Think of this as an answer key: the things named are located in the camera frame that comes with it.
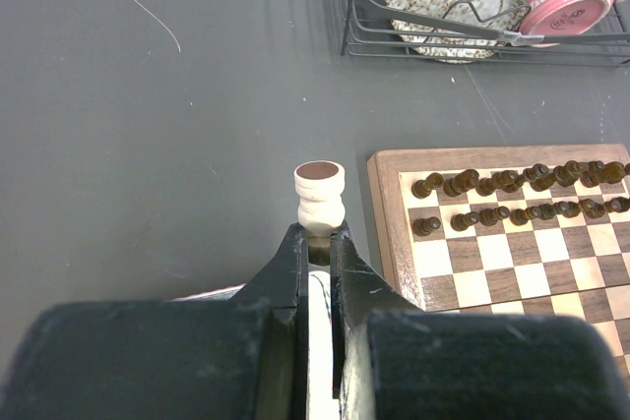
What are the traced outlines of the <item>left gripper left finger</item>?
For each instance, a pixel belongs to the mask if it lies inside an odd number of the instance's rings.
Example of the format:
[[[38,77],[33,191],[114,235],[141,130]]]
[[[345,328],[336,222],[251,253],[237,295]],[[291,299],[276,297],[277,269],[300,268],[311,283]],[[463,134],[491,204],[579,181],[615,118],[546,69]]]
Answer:
[[[1,385],[5,419],[302,419],[308,249],[290,226],[227,299],[78,302],[31,325]]]

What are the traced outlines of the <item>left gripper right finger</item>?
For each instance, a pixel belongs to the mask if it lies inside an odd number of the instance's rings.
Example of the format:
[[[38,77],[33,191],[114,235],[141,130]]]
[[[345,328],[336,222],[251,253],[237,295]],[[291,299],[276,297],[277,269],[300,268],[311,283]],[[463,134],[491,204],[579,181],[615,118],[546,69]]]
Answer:
[[[332,393],[345,419],[625,419],[629,289],[583,315],[426,312],[331,238]]]

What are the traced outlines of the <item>light chess piece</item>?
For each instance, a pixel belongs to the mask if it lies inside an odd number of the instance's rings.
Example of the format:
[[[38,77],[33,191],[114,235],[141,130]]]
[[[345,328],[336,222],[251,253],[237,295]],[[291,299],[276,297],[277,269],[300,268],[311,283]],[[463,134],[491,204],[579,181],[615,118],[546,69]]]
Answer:
[[[315,237],[330,237],[346,216],[345,169],[332,161],[309,161],[294,169],[293,178],[299,197],[298,222]]]

